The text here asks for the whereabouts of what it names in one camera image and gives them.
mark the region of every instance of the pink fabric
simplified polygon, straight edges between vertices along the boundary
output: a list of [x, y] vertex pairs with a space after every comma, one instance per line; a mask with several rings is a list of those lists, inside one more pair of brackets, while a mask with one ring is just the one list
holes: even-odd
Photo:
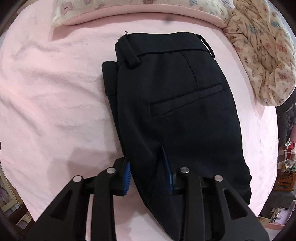
[[88, 22], [90, 20], [109, 17], [114, 15], [126, 14], [126, 13], [141, 13], [141, 12], [159, 12], [159, 13], [174, 13], [183, 16], [198, 18], [216, 25], [220, 28], [227, 27], [224, 21], [210, 13], [200, 11], [198, 9], [190, 9], [187, 7], [177, 5], [162, 5], [162, 4], [145, 4], [145, 5], [126, 5], [126, 6], [114, 6], [105, 9], [99, 9], [92, 12], [85, 13], [78, 17], [67, 20], [64, 24], [74, 25], [78, 23]]
[[[22, 11], [0, 48], [1, 164], [33, 218], [72, 177], [95, 176], [122, 156], [101, 64], [116, 61], [114, 45], [125, 31], [194, 32], [210, 44], [236, 103], [252, 175], [250, 208], [258, 215], [276, 178], [276, 112], [255, 100], [223, 32], [198, 19], [160, 13], [118, 15], [51, 29], [52, 1], [39, 0]], [[133, 183], [128, 195], [115, 197], [114, 204], [118, 240], [170, 240]]]
[[292, 143], [296, 143], [296, 126], [293, 126], [292, 128], [290, 140], [292, 141]]

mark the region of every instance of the waistband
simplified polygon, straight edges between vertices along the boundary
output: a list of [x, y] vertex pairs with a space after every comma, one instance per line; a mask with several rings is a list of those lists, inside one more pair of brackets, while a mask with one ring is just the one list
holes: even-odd
[[167, 53], [182, 50], [200, 50], [208, 52], [213, 58], [215, 54], [205, 39], [194, 33], [146, 34], [135, 33], [122, 36], [115, 44], [117, 63], [124, 61], [130, 68], [141, 64], [139, 56], [150, 53]]

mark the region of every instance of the back pocket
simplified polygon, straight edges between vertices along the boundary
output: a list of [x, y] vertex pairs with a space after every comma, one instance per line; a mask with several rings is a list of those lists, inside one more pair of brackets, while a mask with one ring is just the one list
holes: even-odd
[[181, 97], [177, 97], [171, 100], [162, 101], [155, 104], [150, 104], [150, 112], [151, 116], [158, 116], [166, 114], [172, 110], [175, 110], [177, 108], [183, 107], [185, 105], [188, 105], [190, 103], [193, 103], [196, 100], [203, 99], [205, 97], [208, 97], [210, 95], [214, 95], [216, 93], [219, 93], [223, 91], [222, 85], [218, 84], [215, 86], [212, 86], [210, 88], [196, 91], [187, 95], [183, 95]]

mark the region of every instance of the black pants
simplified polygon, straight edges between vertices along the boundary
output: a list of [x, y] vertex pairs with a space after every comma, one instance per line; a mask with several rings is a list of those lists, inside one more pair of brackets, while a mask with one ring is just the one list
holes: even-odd
[[251, 176], [242, 153], [236, 106], [204, 39], [193, 33], [129, 34], [103, 74], [116, 128], [145, 205], [177, 240], [182, 199], [160, 195], [163, 148], [176, 168], [222, 175], [249, 203]]

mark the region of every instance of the metal bolt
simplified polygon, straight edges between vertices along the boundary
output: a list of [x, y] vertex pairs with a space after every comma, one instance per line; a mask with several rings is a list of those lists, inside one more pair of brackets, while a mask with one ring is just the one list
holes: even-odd
[[215, 180], [216, 180], [217, 182], [222, 182], [222, 181], [223, 181], [223, 177], [220, 176], [220, 175], [216, 175], [216, 176], [215, 176]]
[[109, 167], [108, 169], [107, 169], [107, 173], [109, 173], [109, 174], [113, 174], [113, 173], [115, 173], [116, 172], [116, 169], [114, 168], [114, 167]]
[[81, 176], [75, 176], [73, 178], [73, 181], [76, 182], [76, 183], [80, 182], [81, 180], [82, 180], [82, 177]]
[[189, 173], [189, 168], [188, 167], [181, 167], [180, 168], [180, 171], [182, 172], [182, 173]]

